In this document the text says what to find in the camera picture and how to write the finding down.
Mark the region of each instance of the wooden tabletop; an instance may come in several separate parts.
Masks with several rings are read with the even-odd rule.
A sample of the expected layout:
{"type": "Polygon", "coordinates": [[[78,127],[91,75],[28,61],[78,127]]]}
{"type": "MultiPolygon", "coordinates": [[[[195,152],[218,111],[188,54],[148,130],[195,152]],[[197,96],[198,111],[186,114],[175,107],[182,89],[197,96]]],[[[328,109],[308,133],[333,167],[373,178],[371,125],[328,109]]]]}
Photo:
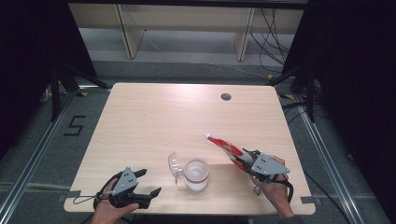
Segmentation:
{"type": "MultiPolygon", "coordinates": [[[[294,186],[295,214],[311,215],[311,193],[304,177],[288,124],[273,87],[240,85],[118,83],[114,85],[78,169],[71,191],[94,195],[114,174],[130,166],[147,169],[135,193],[161,187],[145,214],[266,215],[275,208],[257,196],[248,175],[237,169],[221,148],[204,138],[205,132],[238,147],[277,155],[286,161],[294,186]],[[231,100],[221,95],[231,95],[231,100]],[[201,158],[210,167],[202,191],[188,189],[172,176],[168,155],[181,163],[201,158]]],[[[73,204],[68,212],[92,212],[92,200],[73,204]]]]}

